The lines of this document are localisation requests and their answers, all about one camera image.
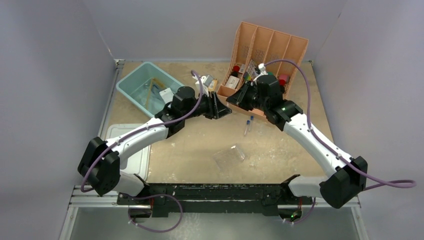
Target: white box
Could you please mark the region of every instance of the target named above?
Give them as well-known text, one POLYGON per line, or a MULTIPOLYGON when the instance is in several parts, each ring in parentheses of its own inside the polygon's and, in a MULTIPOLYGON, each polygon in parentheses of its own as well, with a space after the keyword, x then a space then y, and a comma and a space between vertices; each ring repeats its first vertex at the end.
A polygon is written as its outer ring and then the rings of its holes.
POLYGON ((237 84, 239 84, 239 81, 240 81, 240 78, 235 77, 235 76, 229 76, 228 81, 226 81, 225 86, 227 88, 236 89, 237 84))
POLYGON ((166 104, 172 102, 172 99, 174 98, 174 93, 169 87, 165 90, 160 91, 159 94, 166 104))
POLYGON ((205 85, 206 87, 208 87, 212 81, 214 80, 214 77, 211 75, 207 75, 206 76, 206 80, 203 82, 203 85, 205 85))

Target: black metal base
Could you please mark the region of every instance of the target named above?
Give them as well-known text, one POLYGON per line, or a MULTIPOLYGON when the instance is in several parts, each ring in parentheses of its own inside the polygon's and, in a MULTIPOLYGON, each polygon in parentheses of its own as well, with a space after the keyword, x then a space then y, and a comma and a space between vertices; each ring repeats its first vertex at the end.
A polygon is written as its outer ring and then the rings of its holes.
MULTIPOLYGON (((296 209, 284 211, 278 205, 298 205, 299 197, 287 191, 287 184, 184 184, 150 183, 137 197, 155 194, 174 196, 185 213, 260 213, 264 216, 290 217, 296 209)), ((302 204, 310 205, 312 198, 302 197, 302 204)), ((126 195, 118 197, 118 205, 150 205, 150 200, 135 200, 126 195)), ((166 197, 155 197, 152 217, 164 218, 168 213, 179 213, 177 203, 166 197)))

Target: gray wall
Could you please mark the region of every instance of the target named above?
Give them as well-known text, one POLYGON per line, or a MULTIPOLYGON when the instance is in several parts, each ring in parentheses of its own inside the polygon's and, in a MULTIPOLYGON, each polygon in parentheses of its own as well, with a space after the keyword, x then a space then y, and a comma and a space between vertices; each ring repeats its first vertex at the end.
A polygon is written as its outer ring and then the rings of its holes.
POLYGON ((0 1, 1 239, 57 239, 114 64, 80 0, 0 1))
POLYGON ((229 60, 247 21, 308 38, 314 59, 346 0, 84 0, 116 59, 229 60))
POLYGON ((334 141, 376 177, 418 182, 360 194, 373 239, 424 235, 423 10, 421 0, 349 0, 314 64, 334 141))

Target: small vial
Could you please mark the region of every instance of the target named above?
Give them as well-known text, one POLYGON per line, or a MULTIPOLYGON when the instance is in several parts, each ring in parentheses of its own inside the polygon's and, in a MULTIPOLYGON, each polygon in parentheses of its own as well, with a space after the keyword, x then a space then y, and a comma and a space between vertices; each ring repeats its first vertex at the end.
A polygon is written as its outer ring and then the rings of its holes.
POLYGON ((249 132, 252 130, 253 116, 250 116, 249 132))
POLYGON ((249 125, 251 124, 251 121, 250 120, 247 120, 246 121, 246 130, 244 130, 244 135, 246 136, 246 134, 248 133, 248 128, 249 128, 249 125))

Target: plywood table surface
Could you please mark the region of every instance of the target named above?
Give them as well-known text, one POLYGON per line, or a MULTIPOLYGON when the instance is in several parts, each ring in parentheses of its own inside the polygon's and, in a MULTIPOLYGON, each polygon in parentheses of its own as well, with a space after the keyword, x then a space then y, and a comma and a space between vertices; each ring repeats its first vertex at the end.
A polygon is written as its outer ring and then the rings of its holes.
MULTIPOLYGON (((121 77, 141 62, 126 62, 121 77)), ((155 62, 171 76, 195 89, 190 70, 210 74, 219 82, 226 74, 228 62, 155 62)), ((330 128, 317 82, 310 63, 301 65, 311 87, 311 120, 327 137, 330 128)), ((293 80, 288 98, 305 112, 307 92, 302 75, 293 80)), ((281 183, 293 174, 322 176, 324 172, 314 159, 290 136, 270 123, 253 120, 251 132, 244 136, 249 116, 233 112, 218 120, 195 117, 185 128, 169 139, 152 144, 147 181, 151 183, 281 183), (213 155, 238 144, 245 153, 244 161, 219 168, 213 155)), ((142 124, 149 118, 121 93, 116 92, 110 107, 107 126, 142 124)))

